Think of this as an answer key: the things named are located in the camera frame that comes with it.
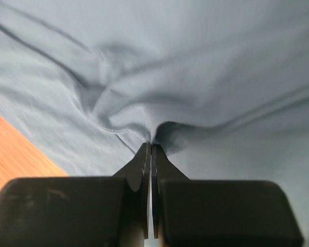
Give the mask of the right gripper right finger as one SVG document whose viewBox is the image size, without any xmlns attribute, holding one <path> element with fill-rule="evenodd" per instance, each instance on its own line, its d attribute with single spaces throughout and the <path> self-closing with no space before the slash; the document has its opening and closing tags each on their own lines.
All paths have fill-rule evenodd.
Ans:
<svg viewBox="0 0 309 247">
<path fill-rule="evenodd" d="M 160 246 L 303 246 L 288 198 L 272 181 L 192 180 L 151 147 L 152 218 Z"/>
</svg>

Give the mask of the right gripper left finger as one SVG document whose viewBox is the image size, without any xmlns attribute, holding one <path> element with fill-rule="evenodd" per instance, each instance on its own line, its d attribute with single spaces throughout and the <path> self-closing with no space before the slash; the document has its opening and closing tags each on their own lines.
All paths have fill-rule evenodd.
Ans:
<svg viewBox="0 0 309 247">
<path fill-rule="evenodd" d="M 17 178 L 0 190 L 0 246 L 143 246 L 151 145 L 110 177 Z"/>
</svg>

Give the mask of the grey blue t shirt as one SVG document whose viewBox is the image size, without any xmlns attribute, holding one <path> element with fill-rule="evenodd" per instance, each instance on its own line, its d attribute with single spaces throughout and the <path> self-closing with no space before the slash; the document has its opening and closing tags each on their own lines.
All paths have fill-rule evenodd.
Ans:
<svg viewBox="0 0 309 247">
<path fill-rule="evenodd" d="M 0 1 L 0 116 L 68 175 L 276 182 L 309 246 L 309 1 Z"/>
</svg>

